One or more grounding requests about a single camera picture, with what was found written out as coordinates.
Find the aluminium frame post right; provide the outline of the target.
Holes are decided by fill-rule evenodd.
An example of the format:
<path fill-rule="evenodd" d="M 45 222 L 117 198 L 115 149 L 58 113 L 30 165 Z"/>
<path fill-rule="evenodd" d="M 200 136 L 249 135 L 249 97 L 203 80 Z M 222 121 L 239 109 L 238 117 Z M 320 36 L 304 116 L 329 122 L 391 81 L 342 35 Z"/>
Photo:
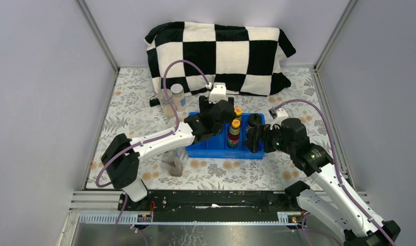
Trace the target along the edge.
<path fill-rule="evenodd" d="M 349 0 L 346 8 L 344 9 L 343 13 L 341 14 L 341 17 L 337 24 L 335 25 L 335 28 L 333 32 L 331 33 L 329 40 L 327 41 L 322 53 L 319 55 L 316 63 L 314 64 L 314 69 L 319 70 L 321 66 L 324 63 L 324 60 L 326 59 L 331 47 L 334 45 L 338 35 L 342 31 L 344 25 L 346 24 L 348 18 L 350 17 L 351 13 L 353 12 L 354 8 L 356 7 L 359 0 Z"/>

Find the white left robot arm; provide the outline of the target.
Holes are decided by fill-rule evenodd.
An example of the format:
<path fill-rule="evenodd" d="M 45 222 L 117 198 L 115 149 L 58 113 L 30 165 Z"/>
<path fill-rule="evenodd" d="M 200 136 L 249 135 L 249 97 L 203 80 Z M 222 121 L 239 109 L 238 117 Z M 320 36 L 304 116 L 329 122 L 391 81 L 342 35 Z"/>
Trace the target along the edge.
<path fill-rule="evenodd" d="M 164 152 L 204 142 L 219 135 L 225 124 L 235 118 L 234 99 L 220 100 L 200 113 L 188 116 L 178 128 L 169 128 L 149 136 L 130 139 L 117 135 L 102 155 L 104 168 L 110 184 L 122 190 L 130 204 L 138 211 L 149 206 L 148 189 L 138 177 L 139 164 Z"/>

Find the blue plastic divided bin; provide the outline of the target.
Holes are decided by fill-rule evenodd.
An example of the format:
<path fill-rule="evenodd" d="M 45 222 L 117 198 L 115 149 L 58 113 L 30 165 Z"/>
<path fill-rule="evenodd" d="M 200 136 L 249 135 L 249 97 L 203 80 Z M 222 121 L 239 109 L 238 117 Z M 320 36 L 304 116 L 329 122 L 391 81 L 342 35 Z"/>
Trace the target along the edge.
<path fill-rule="evenodd" d="M 231 158 L 231 159 L 263 159 L 263 143 L 259 142 L 258 152 L 252 153 L 245 146 L 244 141 L 247 139 L 248 117 L 250 113 L 242 114 L 242 124 L 240 128 L 240 138 L 237 146 L 231 148 L 227 145 L 227 134 L 229 133 L 230 124 L 223 126 L 222 132 L 211 139 L 199 142 L 186 147 L 188 156 L 191 158 Z"/>

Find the black and white checkered blanket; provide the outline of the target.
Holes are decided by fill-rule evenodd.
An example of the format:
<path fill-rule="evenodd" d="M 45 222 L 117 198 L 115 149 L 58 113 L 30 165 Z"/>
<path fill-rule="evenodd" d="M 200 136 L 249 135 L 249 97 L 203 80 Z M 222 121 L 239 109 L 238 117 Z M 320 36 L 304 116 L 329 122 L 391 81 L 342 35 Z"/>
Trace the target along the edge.
<path fill-rule="evenodd" d="M 195 95 L 224 83 L 230 94 L 268 96 L 291 85 L 280 62 L 296 49 L 280 28 L 169 22 L 144 41 L 155 91 L 180 84 Z"/>

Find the floral patterned tablecloth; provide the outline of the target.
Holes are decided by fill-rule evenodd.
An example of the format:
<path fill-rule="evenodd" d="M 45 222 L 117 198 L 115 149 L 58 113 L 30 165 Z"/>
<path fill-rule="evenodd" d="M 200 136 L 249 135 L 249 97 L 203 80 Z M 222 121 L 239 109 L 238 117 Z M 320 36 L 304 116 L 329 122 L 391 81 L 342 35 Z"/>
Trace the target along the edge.
<path fill-rule="evenodd" d="M 306 126 L 313 143 L 331 147 L 324 123 L 317 112 L 319 91 L 312 68 L 283 68 L 291 86 L 269 97 L 236 96 L 235 104 L 246 113 L 262 113 L 271 123 L 269 109 L 286 101 L 285 110 Z M 122 68 L 117 77 L 95 156 L 90 166 L 86 189 L 96 189 L 96 181 L 111 188 L 109 177 L 100 174 L 101 158 L 113 138 L 149 135 L 175 125 L 175 119 L 164 116 L 160 106 L 151 107 L 154 89 L 148 68 Z M 314 190 L 320 187 L 300 171 L 289 156 L 274 152 L 261 160 L 191 158 L 184 148 L 177 150 L 183 165 L 181 177 L 172 177 L 156 155 L 140 164 L 138 176 L 149 189 L 176 190 L 283 190 L 296 181 L 306 182 Z"/>

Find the aluminium frame post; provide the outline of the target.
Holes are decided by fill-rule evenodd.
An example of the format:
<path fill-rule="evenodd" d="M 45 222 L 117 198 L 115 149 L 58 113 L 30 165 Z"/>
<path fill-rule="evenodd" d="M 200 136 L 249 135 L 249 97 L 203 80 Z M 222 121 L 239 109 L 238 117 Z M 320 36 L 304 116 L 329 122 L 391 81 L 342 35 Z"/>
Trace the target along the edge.
<path fill-rule="evenodd" d="M 78 5 L 81 14 L 83 15 L 87 25 L 89 26 L 94 38 L 96 39 L 98 45 L 100 46 L 105 58 L 107 59 L 110 66 L 113 68 L 114 71 L 119 70 L 119 65 L 112 54 L 111 49 L 109 48 L 92 12 L 90 11 L 87 3 L 85 0 L 75 0 L 76 4 Z"/>
<path fill-rule="evenodd" d="M 331 47 L 334 45 L 338 35 L 342 31 L 344 25 L 346 24 L 348 18 L 350 17 L 351 13 L 353 12 L 354 8 L 356 7 L 359 0 L 349 0 L 346 8 L 344 9 L 343 13 L 341 14 L 341 17 L 337 24 L 335 25 L 335 28 L 333 32 L 331 33 L 329 40 L 327 41 L 322 53 L 319 55 L 316 63 L 314 64 L 314 69 L 319 70 L 321 66 L 324 63 L 324 60 L 326 59 Z"/>

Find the clear jar with steel lid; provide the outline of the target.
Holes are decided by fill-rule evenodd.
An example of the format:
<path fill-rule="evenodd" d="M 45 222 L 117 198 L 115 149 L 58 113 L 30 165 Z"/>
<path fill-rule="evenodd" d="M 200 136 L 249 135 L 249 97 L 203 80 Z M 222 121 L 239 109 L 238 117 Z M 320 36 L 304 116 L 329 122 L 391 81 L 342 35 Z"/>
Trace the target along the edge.
<path fill-rule="evenodd" d="M 167 93 L 167 95 L 169 96 L 170 101 L 168 101 L 165 93 Z M 172 106 L 174 105 L 172 96 L 173 96 L 173 94 L 172 94 L 170 89 L 160 89 L 158 94 L 157 94 L 157 97 L 160 101 L 160 105 L 162 107 L 164 116 L 167 117 L 167 118 L 174 118 L 175 117 L 175 113 L 172 109 Z"/>

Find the aluminium frame post left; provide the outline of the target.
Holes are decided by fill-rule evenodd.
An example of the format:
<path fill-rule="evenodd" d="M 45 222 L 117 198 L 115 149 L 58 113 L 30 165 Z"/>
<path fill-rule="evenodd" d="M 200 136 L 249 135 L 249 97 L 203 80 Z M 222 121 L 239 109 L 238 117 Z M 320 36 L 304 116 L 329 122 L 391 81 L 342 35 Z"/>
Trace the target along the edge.
<path fill-rule="evenodd" d="M 81 14 L 83 15 L 87 25 L 89 26 L 94 38 L 96 39 L 98 45 L 100 46 L 105 58 L 107 59 L 110 66 L 113 68 L 114 71 L 119 70 L 119 65 L 112 54 L 111 49 L 109 48 L 92 12 L 90 11 L 87 3 L 85 0 L 75 0 L 76 4 L 78 5 Z"/>

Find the sauce bottle yellow cap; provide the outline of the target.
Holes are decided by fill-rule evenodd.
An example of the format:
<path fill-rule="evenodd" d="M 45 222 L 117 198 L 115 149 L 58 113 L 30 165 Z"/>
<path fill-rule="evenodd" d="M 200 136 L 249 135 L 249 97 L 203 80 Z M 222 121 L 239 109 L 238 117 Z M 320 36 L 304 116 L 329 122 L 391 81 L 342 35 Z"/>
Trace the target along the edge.
<path fill-rule="evenodd" d="M 227 135 L 227 146 L 230 148 L 236 148 L 240 138 L 241 121 L 234 119 L 229 127 Z"/>
<path fill-rule="evenodd" d="M 235 107 L 234 108 L 234 112 L 235 112 L 235 118 L 234 120 L 239 120 L 240 122 L 242 121 L 242 109 L 239 107 Z"/>

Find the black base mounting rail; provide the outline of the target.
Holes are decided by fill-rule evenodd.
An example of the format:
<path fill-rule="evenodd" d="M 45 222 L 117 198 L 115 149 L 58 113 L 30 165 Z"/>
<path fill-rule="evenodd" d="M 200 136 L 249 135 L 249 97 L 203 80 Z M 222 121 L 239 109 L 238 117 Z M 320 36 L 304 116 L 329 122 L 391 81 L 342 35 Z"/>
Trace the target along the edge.
<path fill-rule="evenodd" d="M 284 192 L 152 190 L 140 201 L 129 199 L 119 211 L 147 212 L 153 222 L 276 222 L 281 213 L 300 218 L 303 210 Z"/>

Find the seed shaker black cap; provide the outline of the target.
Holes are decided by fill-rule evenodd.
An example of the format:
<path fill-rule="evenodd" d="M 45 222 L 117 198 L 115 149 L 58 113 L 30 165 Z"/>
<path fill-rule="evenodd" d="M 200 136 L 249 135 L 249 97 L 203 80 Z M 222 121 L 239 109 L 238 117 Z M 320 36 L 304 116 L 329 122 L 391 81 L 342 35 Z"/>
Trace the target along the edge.
<path fill-rule="evenodd" d="M 262 124 L 262 116 L 257 113 L 249 114 L 247 118 L 247 126 L 249 128 L 254 128 Z"/>
<path fill-rule="evenodd" d="M 251 152 L 257 153 L 259 151 L 259 141 L 255 137 L 248 137 L 244 141 L 244 146 Z"/>

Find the glass oil bottle gold stopper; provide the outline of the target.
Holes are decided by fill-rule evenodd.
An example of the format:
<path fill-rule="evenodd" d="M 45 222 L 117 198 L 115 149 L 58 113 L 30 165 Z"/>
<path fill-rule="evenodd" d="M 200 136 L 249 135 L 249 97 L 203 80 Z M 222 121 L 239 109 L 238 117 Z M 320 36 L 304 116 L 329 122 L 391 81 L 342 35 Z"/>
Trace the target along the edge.
<path fill-rule="evenodd" d="M 182 162 L 176 149 L 162 154 L 162 165 L 172 177 L 181 177 L 183 173 Z"/>

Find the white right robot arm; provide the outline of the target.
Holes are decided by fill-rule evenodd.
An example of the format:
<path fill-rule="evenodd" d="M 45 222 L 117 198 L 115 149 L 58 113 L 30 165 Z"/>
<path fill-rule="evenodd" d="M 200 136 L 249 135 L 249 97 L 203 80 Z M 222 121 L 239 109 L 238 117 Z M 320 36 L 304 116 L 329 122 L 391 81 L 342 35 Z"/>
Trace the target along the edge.
<path fill-rule="evenodd" d="M 311 143 L 306 127 L 297 118 L 281 124 L 258 125 L 248 129 L 244 142 L 251 152 L 280 151 L 290 156 L 293 164 L 315 181 L 332 203 L 319 198 L 302 181 L 285 189 L 286 208 L 300 208 L 323 222 L 342 240 L 343 245 L 394 245 L 401 229 L 393 220 L 384 220 L 370 208 L 336 169 L 326 150 Z"/>

